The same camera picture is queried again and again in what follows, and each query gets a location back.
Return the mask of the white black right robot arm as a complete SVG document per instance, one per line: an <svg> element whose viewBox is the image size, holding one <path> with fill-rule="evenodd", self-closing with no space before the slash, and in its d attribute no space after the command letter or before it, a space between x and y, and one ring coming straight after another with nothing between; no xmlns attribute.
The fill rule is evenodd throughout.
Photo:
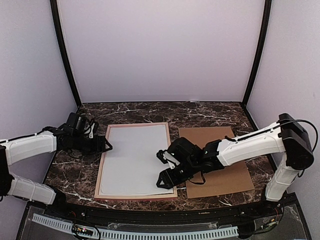
<svg viewBox="0 0 320 240"><path fill-rule="evenodd" d="M315 161L317 145L311 144L302 124L315 128L308 120L282 113L267 127L241 136L225 136L206 143L203 148L180 137L156 154L163 164L170 165L159 173L156 186L170 190L197 173L204 175L244 160L280 154L281 161L265 187L264 199L255 205L255 213L266 217L274 210L274 202L280 201L295 178L301 177Z"/></svg>

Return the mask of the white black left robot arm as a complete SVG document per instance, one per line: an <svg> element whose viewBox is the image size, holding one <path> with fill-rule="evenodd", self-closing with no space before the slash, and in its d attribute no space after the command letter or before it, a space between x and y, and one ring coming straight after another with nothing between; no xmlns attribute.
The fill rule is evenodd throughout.
<svg viewBox="0 0 320 240"><path fill-rule="evenodd" d="M13 196L31 202L51 205L60 218L67 218L70 206L59 190L10 172L13 165L41 155L76 150L84 155L102 154L113 149L105 136L79 133L47 126L41 131L0 141L0 198Z"/></svg>

